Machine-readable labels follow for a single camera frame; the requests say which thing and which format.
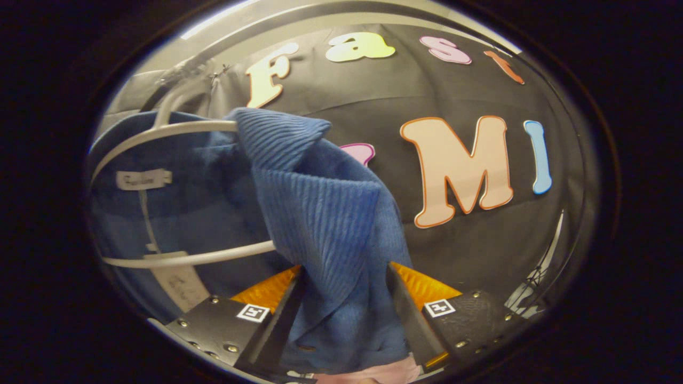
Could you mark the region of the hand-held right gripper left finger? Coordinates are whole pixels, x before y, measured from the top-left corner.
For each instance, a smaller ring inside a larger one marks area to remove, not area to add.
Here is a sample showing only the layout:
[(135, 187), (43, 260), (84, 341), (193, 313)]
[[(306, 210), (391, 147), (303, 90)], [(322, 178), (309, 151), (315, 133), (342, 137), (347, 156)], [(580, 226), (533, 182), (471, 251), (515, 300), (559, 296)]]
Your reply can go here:
[(235, 297), (211, 295), (173, 321), (149, 323), (195, 359), (227, 374), (284, 374), (280, 366), (306, 284), (289, 268)]

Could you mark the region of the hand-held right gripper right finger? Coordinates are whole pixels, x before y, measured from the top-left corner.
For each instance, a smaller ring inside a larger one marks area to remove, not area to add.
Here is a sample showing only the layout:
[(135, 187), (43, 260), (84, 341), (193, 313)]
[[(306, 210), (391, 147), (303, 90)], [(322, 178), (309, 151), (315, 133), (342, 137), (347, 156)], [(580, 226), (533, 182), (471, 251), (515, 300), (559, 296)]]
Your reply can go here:
[(407, 337), (426, 372), (469, 369), (512, 342), (528, 324), (483, 290), (459, 292), (391, 262), (386, 283)]

